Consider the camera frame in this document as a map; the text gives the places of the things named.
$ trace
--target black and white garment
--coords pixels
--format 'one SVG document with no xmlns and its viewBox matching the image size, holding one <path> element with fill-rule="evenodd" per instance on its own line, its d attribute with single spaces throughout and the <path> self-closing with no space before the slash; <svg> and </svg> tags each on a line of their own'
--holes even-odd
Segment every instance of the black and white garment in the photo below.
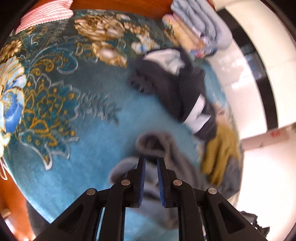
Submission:
<svg viewBox="0 0 296 241">
<path fill-rule="evenodd" d="M 167 48 L 139 57 L 129 82 L 142 93 L 157 95 L 172 116 L 208 141 L 216 136 L 217 125 L 214 108 L 205 97 L 204 77 L 183 49 Z"/>
</svg>

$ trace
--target yellow glove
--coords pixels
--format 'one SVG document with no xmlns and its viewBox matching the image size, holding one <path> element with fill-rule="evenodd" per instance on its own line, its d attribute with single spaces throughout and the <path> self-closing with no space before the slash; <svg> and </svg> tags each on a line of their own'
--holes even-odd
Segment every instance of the yellow glove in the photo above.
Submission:
<svg viewBox="0 0 296 241">
<path fill-rule="evenodd" d="M 225 125 L 217 125 L 216 137 L 207 143 L 202 173 L 210 175 L 210 183 L 220 185 L 230 156 L 239 159 L 237 136 Z"/>
</svg>

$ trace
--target metal bolt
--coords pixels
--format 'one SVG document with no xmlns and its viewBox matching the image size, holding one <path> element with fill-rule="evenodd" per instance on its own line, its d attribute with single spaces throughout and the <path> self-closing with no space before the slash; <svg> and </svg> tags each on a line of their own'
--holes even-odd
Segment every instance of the metal bolt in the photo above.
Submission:
<svg viewBox="0 0 296 241">
<path fill-rule="evenodd" d="M 177 179 L 177 180 L 173 181 L 173 184 L 176 186 L 180 186 L 180 185 L 182 185 L 182 181 Z"/>
<path fill-rule="evenodd" d="M 127 180 L 127 179 L 121 181 L 121 184 L 124 186 L 130 185 L 130 183 L 131 183 L 130 180 Z"/>
<path fill-rule="evenodd" d="M 86 194 L 89 196 L 94 195 L 95 193 L 96 193 L 96 190 L 94 188 L 87 189 L 86 191 Z"/>
<path fill-rule="evenodd" d="M 217 193 L 217 190 L 215 188 L 209 188 L 208 192 L 212 195 L 215 195 Z"/>
</svg>

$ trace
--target black tile border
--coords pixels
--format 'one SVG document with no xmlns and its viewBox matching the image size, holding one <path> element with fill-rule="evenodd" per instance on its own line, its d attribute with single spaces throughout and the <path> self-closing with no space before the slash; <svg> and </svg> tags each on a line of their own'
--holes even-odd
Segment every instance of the black tile border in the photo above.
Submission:
<svg viewBox="0 0 296 241">
<path fill-rule="evenodd" d="M 252 41 L 245 33 L 243 28 L 240 26 L 240 24 L 234 19 L 234 17 L 226 9 L 222 9 L 217 13 L 228 25 L 232 33 L 233 39 L 235 40 L 239 48 L 242 50 L 244 56 L 247 57 L 248 55 L 253 54 L 258 57 L 256 65 L 250 65 L 249 63 L 249 66 L 253 72 L 261 95 L 261 100 L 263 103 L 266 117 L 267 130 L 278 128 L 279 126 L 274 95 L 262 59 L 260 58 Z"/>
</svg>

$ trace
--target pink cloth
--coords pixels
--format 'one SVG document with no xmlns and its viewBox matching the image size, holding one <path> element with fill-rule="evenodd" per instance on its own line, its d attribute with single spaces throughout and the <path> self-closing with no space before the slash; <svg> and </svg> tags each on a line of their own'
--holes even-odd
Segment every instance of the pink cloth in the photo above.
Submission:
<svg viewBox="0 0 296 241">
<path fill-rule="evenodd" d="M 73 16 L 70 6 L 73 0 L 56 0 L 41 5 L 22 17 L 16 34 L 41 23 L 57 21 Z"/>
</svg>

